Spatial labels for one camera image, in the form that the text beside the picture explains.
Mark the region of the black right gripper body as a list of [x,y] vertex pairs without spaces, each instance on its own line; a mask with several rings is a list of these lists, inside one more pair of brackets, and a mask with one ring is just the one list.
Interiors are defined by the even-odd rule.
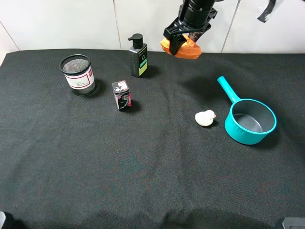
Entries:
[[216,17],[215,0],[184,0],[179,7],[179,30],[209,30],[210,20]]

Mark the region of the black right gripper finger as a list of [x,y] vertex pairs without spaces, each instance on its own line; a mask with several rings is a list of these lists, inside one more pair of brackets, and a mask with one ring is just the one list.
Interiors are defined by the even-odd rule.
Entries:
[[186,25],[187,32],[189,34],[187,38],[189,38],[191,41],[195,43],[200,39],[200,37],[204,33],[206,33],[211,28],[211,25],[208,21],[204,21],[202,23],[198,23],[198,22],[191,23],[184,21],[184,24]]
[[175,56],[181,46],[186,42],[183,36],[190,32],[190,27],[177,17],[168,27],[164,29],[164,37],[169,41],[170,54]]

